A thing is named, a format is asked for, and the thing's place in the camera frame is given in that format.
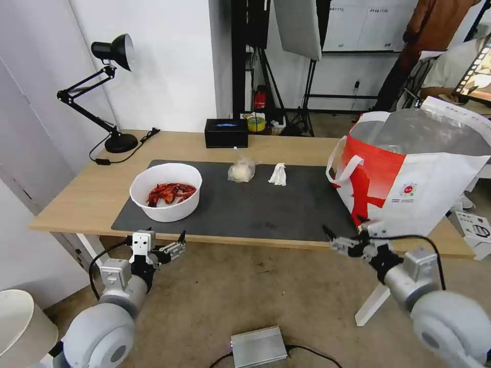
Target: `white tissue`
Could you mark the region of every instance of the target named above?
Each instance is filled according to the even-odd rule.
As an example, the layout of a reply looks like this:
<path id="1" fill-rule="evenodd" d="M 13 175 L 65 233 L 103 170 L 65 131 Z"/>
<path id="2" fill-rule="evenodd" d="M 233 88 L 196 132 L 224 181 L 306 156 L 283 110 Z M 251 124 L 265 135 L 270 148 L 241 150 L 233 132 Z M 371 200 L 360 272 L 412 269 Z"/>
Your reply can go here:
<path id="1" fill-rule="evenodd" d="M 284 163 L 276 164 L 275 171 L 273 171 L 273 175 L 271 175 L 271 179 L 269 179 L 268 182 L 274 185 L 286 186 L 286 173 Z"/>

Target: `lamp shade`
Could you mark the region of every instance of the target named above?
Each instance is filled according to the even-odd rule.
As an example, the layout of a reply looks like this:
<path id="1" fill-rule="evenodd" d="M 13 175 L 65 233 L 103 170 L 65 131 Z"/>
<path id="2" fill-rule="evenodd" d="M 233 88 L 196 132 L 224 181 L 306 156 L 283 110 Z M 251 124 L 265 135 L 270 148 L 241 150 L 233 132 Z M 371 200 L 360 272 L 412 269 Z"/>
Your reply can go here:
<path id="1" fill-rule="evenodd" d="M 91 51 L 96 58 L 114 60 L 119 66 L 130 72 L 135 62 L 133 42 L 127 33 L 116 37 L 111 43 L 93 42 Z"/>

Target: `red fire extinguisher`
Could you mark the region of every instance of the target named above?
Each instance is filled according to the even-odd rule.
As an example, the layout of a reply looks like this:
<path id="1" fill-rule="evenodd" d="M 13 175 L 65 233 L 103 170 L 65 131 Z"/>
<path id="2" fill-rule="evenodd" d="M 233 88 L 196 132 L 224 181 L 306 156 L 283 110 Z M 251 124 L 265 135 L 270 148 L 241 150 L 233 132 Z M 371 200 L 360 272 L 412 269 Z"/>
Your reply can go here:
<path id="1" fill-rule="evenodd" d="M 263 85 L 257 86 L 256 94 L 254 95 L 254 110 L 264 109 L 266 107 L 266 87 Z"/>

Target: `black tissue box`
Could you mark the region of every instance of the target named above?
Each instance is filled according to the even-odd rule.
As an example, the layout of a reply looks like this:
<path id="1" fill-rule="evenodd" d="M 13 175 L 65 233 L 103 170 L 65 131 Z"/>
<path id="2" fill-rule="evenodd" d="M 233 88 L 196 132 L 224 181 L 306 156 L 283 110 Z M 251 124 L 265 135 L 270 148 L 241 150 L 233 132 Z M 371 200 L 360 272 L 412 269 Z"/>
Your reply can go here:
<path id="1" fill-rule="evenodd" d="M 207 119 L 205 142 L 206 148 L 247 147 L 247 120 Z"/>

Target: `whiteboard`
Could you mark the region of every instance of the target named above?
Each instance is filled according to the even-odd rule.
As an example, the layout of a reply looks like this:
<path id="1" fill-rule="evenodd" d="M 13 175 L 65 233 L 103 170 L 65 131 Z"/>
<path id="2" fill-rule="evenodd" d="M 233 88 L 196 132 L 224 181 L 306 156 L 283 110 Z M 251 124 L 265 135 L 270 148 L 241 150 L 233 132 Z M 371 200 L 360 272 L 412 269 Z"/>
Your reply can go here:
<path id="1" fill-rule="evenodd" d="M 333 0 L 322 51 L 400 51 L 417 0 Z"/>

